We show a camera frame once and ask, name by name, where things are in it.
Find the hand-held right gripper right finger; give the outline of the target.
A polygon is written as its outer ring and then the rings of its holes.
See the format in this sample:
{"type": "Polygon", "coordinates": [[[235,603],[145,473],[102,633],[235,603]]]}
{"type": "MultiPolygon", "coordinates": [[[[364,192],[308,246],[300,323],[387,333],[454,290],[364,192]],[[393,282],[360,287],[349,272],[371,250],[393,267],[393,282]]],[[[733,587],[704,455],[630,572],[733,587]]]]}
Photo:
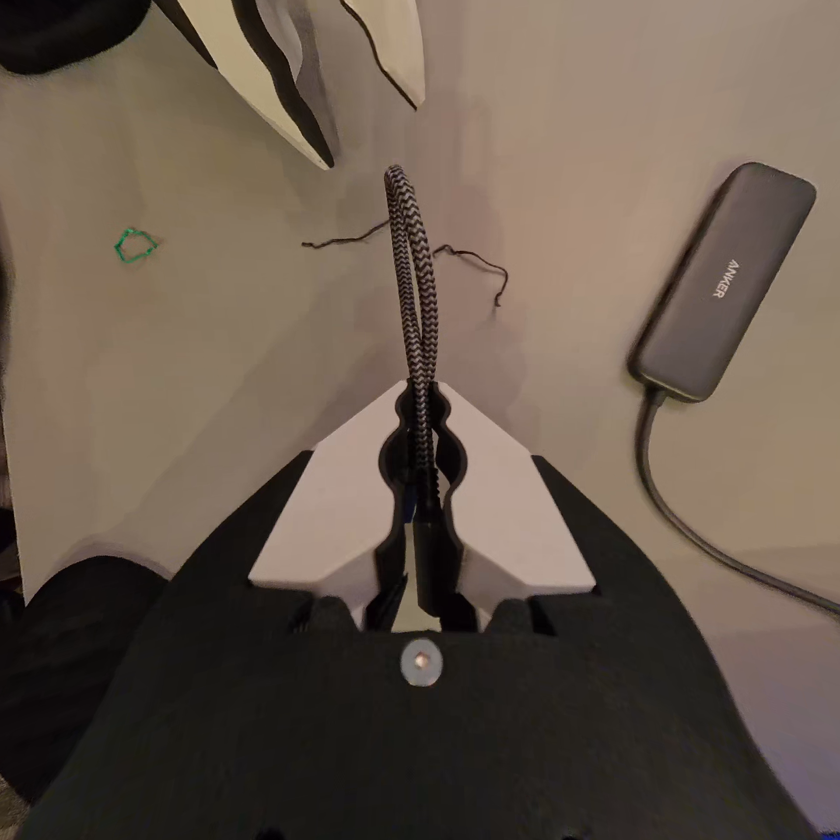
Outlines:
{"type": "Polygon", "coordinates": [[[465,550],[458,593],[486,615],[507,599],[591,593],[595,578],[531,453],[451,386],[439,390],[445,430],[465,451],[449,494],[465,550]]]}

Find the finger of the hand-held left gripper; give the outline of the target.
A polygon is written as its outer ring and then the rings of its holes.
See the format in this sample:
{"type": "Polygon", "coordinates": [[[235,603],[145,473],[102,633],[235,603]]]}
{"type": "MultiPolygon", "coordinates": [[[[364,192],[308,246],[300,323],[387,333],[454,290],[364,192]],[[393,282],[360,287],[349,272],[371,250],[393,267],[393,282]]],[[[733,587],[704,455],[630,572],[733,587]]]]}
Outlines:
{"type": "Polygon", "coordinates": [[[418,110],[426,98],[425,56],[416,1],[341,1],[362,27],[376,65],[418,110]]]}
{"type": "Polygon", "coordinates": [[[337,129],[306,2],[155,5],[274,131],[318,168],[334,167],[337,129]]]}

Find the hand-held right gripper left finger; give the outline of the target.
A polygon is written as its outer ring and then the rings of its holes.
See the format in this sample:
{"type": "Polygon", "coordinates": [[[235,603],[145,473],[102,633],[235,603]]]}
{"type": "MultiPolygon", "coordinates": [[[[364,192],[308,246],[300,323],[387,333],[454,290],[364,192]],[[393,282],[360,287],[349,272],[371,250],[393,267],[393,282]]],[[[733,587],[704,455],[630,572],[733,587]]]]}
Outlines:
{"type": "Polygon", "coordinates": [[[380,455],[399,426],[402,394],[394,384],[316,444],[248,575],[252,585],[335,596],[363,617],[384,587],[375,550],[391,534],[395,497],[380,455]]]}

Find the white object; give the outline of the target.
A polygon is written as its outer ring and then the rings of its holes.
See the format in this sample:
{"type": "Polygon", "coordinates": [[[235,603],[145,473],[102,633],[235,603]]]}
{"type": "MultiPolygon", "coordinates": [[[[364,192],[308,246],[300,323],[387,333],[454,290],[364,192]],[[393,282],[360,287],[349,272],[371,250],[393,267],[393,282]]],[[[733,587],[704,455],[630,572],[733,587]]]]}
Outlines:
{"type": "Polygon", "coordinates": [[[714,393],[815,202],[813,184],[767,164],[726,177],[630,353],[646,391],[683,403],[714,393]]]}

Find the black mesh pad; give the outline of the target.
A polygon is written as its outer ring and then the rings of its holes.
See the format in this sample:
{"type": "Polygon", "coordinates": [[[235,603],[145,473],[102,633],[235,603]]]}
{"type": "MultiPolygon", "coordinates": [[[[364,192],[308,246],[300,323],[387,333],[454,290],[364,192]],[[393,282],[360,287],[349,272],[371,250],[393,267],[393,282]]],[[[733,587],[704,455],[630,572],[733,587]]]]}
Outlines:
{"type": "Polygon", "coordinates": [[[2,1],[1,67],[37,76],[120,45],[151,1],[2,1]]]}

